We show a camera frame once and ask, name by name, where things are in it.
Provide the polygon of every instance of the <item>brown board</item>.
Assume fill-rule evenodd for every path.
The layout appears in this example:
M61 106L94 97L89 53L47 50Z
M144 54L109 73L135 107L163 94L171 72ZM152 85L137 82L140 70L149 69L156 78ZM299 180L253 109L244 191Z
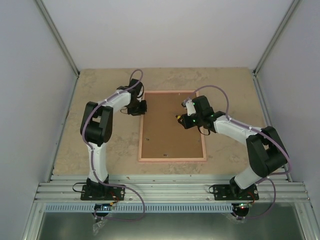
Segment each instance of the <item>brown board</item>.
M141 116L139 162L206 161L203 135L196 127L184 129L176 118L187 113L181 103L192 92L175 90L144 93L147 112Z

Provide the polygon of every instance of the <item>metal grille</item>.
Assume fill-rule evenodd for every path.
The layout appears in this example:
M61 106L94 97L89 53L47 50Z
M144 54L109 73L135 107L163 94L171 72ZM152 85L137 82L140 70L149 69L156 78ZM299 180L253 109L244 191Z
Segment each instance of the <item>metal grille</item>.
M94 203L48 203L47 213L92 213ZM141 213L141 203L118 203L101 207L98 213ZM146 213L231 213L231 203L146 203Z

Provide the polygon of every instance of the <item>grey wall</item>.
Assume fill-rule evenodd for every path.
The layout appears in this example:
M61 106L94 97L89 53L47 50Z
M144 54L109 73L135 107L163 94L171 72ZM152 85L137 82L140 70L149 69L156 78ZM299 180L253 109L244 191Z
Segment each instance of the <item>grey wall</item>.
M79 69L254 68L292 0L44 0Z
M21 239L75 77L32 0L0 1L0 239Z
M258 77L271 120L320 221L320 1L302 1Z

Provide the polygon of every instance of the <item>purple cable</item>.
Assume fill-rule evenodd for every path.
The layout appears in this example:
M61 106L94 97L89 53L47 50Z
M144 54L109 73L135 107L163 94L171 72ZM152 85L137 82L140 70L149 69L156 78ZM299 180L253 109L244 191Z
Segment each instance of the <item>purple cable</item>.
M264 213L261 213L258 216L237 216L235 214L235 212L232 213L233 216L235 216L237 219L258 219L260 217L267 215L271 211L271 209L275 206L275 203L276 203L277 191L276 191L275 183L270 178L266 178L266 179L271 182L271 184L273 186L273 192L274 192L273 201L272 201L270 207Z
M136 69L136 70L134 70L134 71L131 73L131 76L130 76L130 79L129 79L129 80L131 80L131 78L132 78L132 76L134 75L134 73L135 73L135 72L138 72L138 71L141 72L141 77L140 77L140 79L139 79L138 82L136 82L133 86L128 87L128 88L125 89L125 90L122 90L122 91L120 91L120 92L117 92L117 93L111 95L111 96L108 97L106 100L104 100L104 101L102 101L101 103L99 103L99 104L92 110L92 112L89 114L88 118L86 119L86 121L85 121L85 123L84 123L83 129L82 129L82 140L83 140L84 143L87 144L87 145L90 147L90 149L91 149L91 153L90 153L90 164L91 164L91 168L92 168L92 171L93 171L93 175L95 176L96 180L97 180L100 184L102 184L102 185L104 185L104 186L107 186L107 187L124 188L124 189L128 189L128 190L134 192L134 193L139 197L139 199L141 200L141 203L142 203L142 206L143 206L143 212L142 212L142 215L141 215L140 217L137 217L137 218L134 218L134 219L123 219L123 218L115 218L115 217L108 217L108 216L105 216L105 217L97 216L97 214L96 214L97 211L95 211L95 212L93 213L93 215L94 215L94 217L97 218L97 219L109 219L109 220L115 220L115 221L121 221L121 222L135 222L135 221L141 220L141 219L146 215L146 204L145 204L143 198L141 197L141 195L140 195L137 191L135 191L134 189L132 189L131 187L128 187L128 186L123 186L123 185L118 185L118 184L109 184L109 183L107 184L107 183L104 183L103 181L101 181L101 180L98 178L98 176L97 176L97 174L96 174L96 169L95 169L95 166L94 166L94 151L93 151L93 150L94 150L94 147L86 140L86 137L85 137L85 132L86 132L87 126L88 126L88 124L89 124L89 122L90 122L90 119L93 117L93 115L95 114L95 112L96 112L103 104L106 104L107 102L111 101L114 97L116 97L116 96L118 96L118 95L120 95L120 94L122 94L122 93L124 93L124 92L127 92L128 90L133 89L135 86L137 86L137 85L141 82L141 80L142 80L142 78L143 78L143 76L144 76L144 73L142 72L141 69Z
M215 88L215 89L220 90L220 92L223 93L223 95L225 97L225 100L226 100L226 110L225 110L226 119L228 119L230 122L238 125L241 128L245 128L245 129L251 130L251 131L253 131L253 132L257 133L257 134L260 134L261 136L263 136L264 138L269 140L273 145L275 145L276 148L279 149L279 151L284 155L284 157L285 157L285 159L286 159L286 161L288 163L288 170L285 171L285 172L274 172L274 173L271 173L270 176L271 175L284 175L284 174L289 174L291 172L291 169L292 169L291 160L290 160L288 154L286 153L286 151L275 140L273 140L271 137L269 137L268 135L264 134L263 132L261 132L261 131L259 131L257 129L254 129L253 127L251 127L249 125L242 124L242 123L240 123L240 122L238 122L236 120L233 120L232 118L229 117L229 114L228 114L228 112L229 112L229 98L228 98L228 95L226 94L226 92L222 88L220 88L220 87L218 87L216 85L205 85L205 86L202 86L202 87L199 87L198 89L196 89L192 94L194 94L194 93L196 93L199 90L204 89L204 88ZM191 96L189 96L186 100L184 100L184 103L186 103L190 99L191 99ZM265 180L265 178L262 178L262 179L263 179L262 181L259 180L257 183L261 183L261 182L263 182Z

